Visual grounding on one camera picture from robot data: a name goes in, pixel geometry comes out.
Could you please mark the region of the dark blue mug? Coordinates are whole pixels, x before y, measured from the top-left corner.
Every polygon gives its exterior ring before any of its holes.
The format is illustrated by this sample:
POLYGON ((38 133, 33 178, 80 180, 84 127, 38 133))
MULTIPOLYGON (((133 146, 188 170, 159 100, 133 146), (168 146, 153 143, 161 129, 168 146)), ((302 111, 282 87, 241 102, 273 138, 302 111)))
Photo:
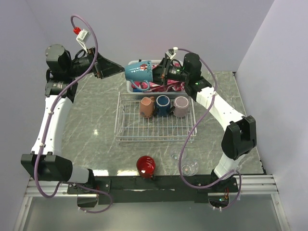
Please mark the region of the dark blue mug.
POLYGON ((156 98, 155 109, 158 116, 167 116, 170 113, 171 101, 165 95, 156 98))

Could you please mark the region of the mauve purple mug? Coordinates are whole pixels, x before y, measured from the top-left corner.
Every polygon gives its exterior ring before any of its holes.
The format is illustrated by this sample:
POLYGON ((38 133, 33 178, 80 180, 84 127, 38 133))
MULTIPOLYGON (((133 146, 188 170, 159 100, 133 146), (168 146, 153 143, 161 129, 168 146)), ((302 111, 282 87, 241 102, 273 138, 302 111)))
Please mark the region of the mauve purple mug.
POLYGON ((189 100, 186 97, 179 96, 175 98, 169 114, 176 117, 185 117, 189 110, 189 100))

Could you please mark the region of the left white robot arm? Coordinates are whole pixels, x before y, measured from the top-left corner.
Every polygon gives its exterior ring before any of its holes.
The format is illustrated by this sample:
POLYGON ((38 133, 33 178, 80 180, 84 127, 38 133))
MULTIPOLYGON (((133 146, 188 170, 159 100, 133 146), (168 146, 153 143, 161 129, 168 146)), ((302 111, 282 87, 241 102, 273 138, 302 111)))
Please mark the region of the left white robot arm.
POLYGON ((121 73, 124 67, 96 52, 92 47, 79 51, 75 58, 61 44, 53 44, 45 50, 46 72, 45 111, 40 131, 29 154, 23 154, 21 164, 36 181, 79 183, 84 193, 96 189, 92 170, 76 167, 61 156, 65 122, 77 92, 77 77, 89 70, 103 79, 121 73))

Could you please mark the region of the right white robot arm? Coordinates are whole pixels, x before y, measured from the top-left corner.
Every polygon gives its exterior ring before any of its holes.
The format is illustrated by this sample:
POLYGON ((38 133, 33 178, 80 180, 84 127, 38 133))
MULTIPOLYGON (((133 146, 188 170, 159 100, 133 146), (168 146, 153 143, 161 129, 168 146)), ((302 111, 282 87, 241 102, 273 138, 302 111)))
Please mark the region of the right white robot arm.
POLYGON ((250 115, 245 116, 231 107, 217 93, 218 83, 211 85, 201 74, 204 60, 193 52, 187 52, 183 65, 174 66, 171 58, 165 56, 153 68, 154 83, 165 85, 168 80, 184 83, 184 90, 195 102, 206 109, 224 130, 221 148, 222 157, 214 168, 216 177, 211 179, 212 189, 221 192, 228 186, 229 178, 238 167, 243 157, 257 144, 256 120, 250 115))

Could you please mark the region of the salmon pink mug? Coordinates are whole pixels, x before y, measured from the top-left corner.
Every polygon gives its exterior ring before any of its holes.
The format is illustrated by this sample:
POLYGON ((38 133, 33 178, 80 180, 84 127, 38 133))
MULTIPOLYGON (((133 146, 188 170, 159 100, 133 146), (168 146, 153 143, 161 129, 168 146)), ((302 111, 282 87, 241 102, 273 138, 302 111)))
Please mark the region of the salmon pink mug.
POLYGON ((154 112, 155 97, 143 97, 140 101, 140 116, 150 118, 154 112))

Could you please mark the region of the light blue mug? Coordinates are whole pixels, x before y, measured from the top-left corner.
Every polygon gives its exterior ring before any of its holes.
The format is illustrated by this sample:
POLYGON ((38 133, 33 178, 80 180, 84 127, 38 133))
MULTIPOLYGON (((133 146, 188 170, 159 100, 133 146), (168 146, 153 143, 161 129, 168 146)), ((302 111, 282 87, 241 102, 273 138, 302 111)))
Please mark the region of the light blue mug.
POLYGON ((150 89, 150 82, 153 82, 152 62, 150 60, 140 61, 124 67, 125 79, 140 91, 150 89), (146 88, 142 89, 135 82, 145 83, 146 88))

